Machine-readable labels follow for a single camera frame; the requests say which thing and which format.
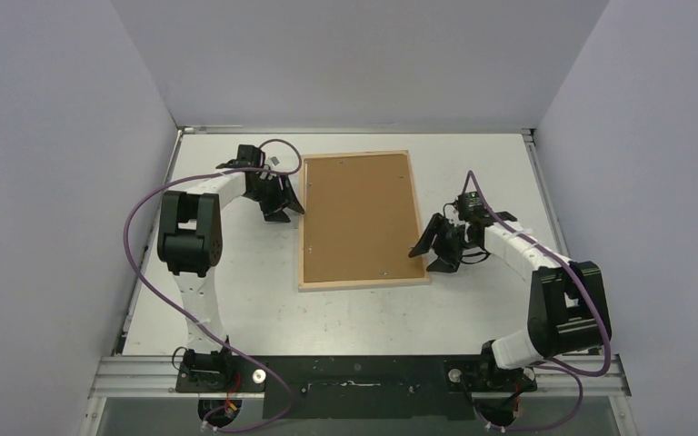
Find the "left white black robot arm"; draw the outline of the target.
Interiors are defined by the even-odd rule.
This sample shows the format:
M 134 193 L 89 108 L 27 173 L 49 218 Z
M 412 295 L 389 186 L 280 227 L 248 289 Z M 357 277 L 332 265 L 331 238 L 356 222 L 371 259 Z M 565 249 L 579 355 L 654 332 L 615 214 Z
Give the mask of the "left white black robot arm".
M 267 223 L 288 223 L 289 213 L 304 213 L 289 172 L 278 164 L 262 145 L 241 144 L 211 178 L 187 190 L 168 190 L 161 199 L 157 255 L 178 286 L 187 324 L 179 377 L 207 391 L 230 390 L 244 381 L 228 347 L 215 289 L 224 246 L 221 211 L 246 198 L 259 205 Z

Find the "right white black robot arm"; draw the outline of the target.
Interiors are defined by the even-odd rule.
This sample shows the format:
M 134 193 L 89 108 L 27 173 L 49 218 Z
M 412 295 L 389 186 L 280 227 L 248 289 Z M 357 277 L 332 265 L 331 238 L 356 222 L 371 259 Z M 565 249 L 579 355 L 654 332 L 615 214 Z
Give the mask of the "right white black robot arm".
M 483 345 L 477 385 L 499 391 L 522 384 L 533 364 L 592 348 L 602 348 L 605 358 L 588 376 L 605 373 L 612 329 L 600 268 L 548 248 L 513 215 L 492 210 L 476 191 L 461 193 L 452 206 L 457 219 L 434 213 L 409 257 L 434 253 L 426 268 L 430 273 L 456 273 L 463 265 L 496 258 L 530 287 L 524 327 Z

